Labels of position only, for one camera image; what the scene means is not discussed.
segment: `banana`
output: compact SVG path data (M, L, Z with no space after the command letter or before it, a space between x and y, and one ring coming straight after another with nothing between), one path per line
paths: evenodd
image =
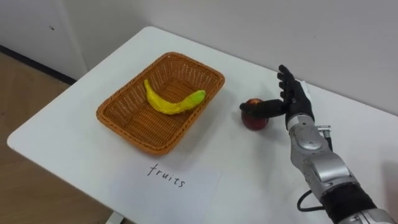
M190 110L198 106L206 96L205 90L198 90L191 95L187 96L183 101L179 103L170 103L161 98L156 92L150 87L149 81L144 80L145 89L147 90L147 100L149 104L157 111L163 114L177 114L182 113L186 110Z

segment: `black cable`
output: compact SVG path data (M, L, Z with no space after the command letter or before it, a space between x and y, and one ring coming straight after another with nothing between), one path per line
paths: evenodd
M310 207L310 208L302 208L301 203L304 201L304 199L312 193L312 190L309 190L305 192L297 201L297 209L300 212L314 212L314 211L320 211L324 210L325 208L323 206L317 206L317 207Z

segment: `white wall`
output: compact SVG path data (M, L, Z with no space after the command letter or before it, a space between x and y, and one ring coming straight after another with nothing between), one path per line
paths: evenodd
M60 12L53 0L1 0L0 44L72 78L80 78L87 68L65 26L67 18Z
M134 16L131 0L63 0L62 3L89 69L146 26Z
M149 24L398 114L396 0L62 1L88 68Z

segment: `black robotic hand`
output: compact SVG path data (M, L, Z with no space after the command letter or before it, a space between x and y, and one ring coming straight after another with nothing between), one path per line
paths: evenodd
M304 90L291 72L283 65L279 65L277 74L279 87L282 89L282 100L267 100L256 105L242 103L240 109L257 118L273 118L286 114L286 125L289 119L296 114L306 114L315 120L312 113L311 101L306 97Z

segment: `white table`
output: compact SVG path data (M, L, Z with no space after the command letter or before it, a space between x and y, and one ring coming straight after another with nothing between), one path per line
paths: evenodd
M109 191L107 185L114 181L123 185L129 177L120 169L133 166L132 158L145 155L98 122L95 111L109 95L170 51L201 61L226 78L182 142L166 156L180 156L183 162L222 172L204 223L331 223L325 212L296 209L297 199L308 186L290 162L284 117L272 119L260 132L248 131L241 123L240 102L279 97L276 73L154 27L140 31L13 132L8 145L128 219L140 220L142 214L131 210L137 206L134 201L120 203L127 192ZM375 203L398 218L398 118L308 87L317 124L333 127L335 152ZM115 175L125 176L115 179ZM304 205L317 205L315 197Z

